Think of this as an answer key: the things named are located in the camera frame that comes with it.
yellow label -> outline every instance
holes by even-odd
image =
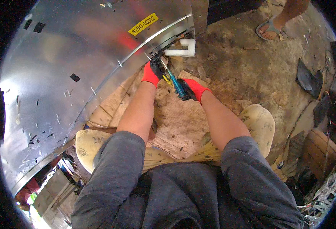
[[[141,31],[146,29],[149,25],[153,24],[159,20],[159,18],[156,16],[155,13],[152,13],[151,15],[147,16],[144,18],[141,22],[137,23],[134,27],[132,27],[129,30],[129,33],[136,36],[138,35]]]

gloved hand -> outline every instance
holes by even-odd
[[[160,60],[160,56],[153,57],[144,67],[144,76],[141,81],[151,82],[158,88],[157,84],[159,80],[163,79],[164,72],[161,71],[163,64]]]
[[[201,86],[195,80],[177,79],[177,81],[182,86],[182,88],[187,94],[187,96],[185,96],[185,98],[182,99],[183,101],[193,99],[195,101],[198,101],[201,104],[202,93],[206,90],[212,93],[210,89]]]

screwdriver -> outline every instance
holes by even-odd
[[[168,71],[168,74],[170,76],[170,79],[173,82],[174,88],[177,90],[179,97],[182,99],[184,98],[186,95],[185,91],[183,90],[183,88],[181,87],[181,85],[178,83],[178,81],[176,80],[176,78],[174,77],[174,75],[171,73],[171,71],[168,69],[168,67],[166,66],[166,64],[164,63],[164,61],[162,60],[162,57],[160,58],[160,60],[162,61],[164,67],[166,68],[166,70]]]

sandal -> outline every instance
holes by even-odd
[[[275,18],[275,16],[273,16],[270,20],[267,20],[267,21],[265,21],[264,23],[262,23],[262,24],[260,24],[259,26],[257,26],[257,28],[256,28],[256,34],[260,37],[260,38],[262,38],[262,39],[264,39],[265,41],[271,41],[270,39],[267,39],[267,38],[264,38],[263,36],[262,36],[262,34],[260,34],[259,32],[258,32],[258,30],[262,27],[262,26],[264,26],[266,23],[268,23],[268,28],[267,28],[267,30],[266,31],[264,31],[264,32],[275,32],[275,33],[277,33],[277,34],[280,34],[280,30],[278,30],[278,29],[276,29],[275,28],[275,26],[273,25],[273,19]]]

metal sheet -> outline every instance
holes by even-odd
[[[149,55],[176,34],[193,31],[189,0],[111,3],[41,0],[15,34],[0,73],[6,104],[0,153],[13,195],[75,136],[99,103],[148,61],[144,52]],[[127,32],[153,12],[159,21],[136,37]],[[42,31],[39,23],[45,24]],[[73,81],[71,74],[80,80]]]
[[[209,11],[209,0],[191,0],[192,15],[195,25],[195,35],[206,30],[207,13]]]

